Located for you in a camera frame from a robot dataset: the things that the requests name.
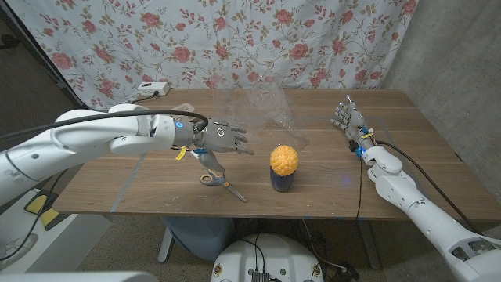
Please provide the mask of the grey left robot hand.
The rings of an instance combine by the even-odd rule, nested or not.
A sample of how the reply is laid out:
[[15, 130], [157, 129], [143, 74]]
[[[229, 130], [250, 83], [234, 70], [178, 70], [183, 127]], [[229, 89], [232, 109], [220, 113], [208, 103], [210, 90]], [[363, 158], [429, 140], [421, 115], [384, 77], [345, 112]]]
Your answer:
[[208, 125], [193, 140], [197, 149], [205, 150], [205, 154], [198, 154], [200, 163], [213, 172], [224, 172], [224, 167], [218, 162], [215, 152], [254, 155], [254, 151], [246, 146], [246, 129], [239, 125], [225, 121], [209, 120]]

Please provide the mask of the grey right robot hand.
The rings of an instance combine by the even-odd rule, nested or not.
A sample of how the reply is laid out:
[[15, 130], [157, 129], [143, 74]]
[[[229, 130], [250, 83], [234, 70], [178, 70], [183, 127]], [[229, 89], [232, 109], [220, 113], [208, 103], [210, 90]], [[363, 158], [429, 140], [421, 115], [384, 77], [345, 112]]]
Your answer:
[[339, 103], [335, 109], [335, 117], [330, 122], [343, 130], [352, 141], [359, 141], [369, 134], [365, 118], [349, 95], [346, 95], [345, 103]]

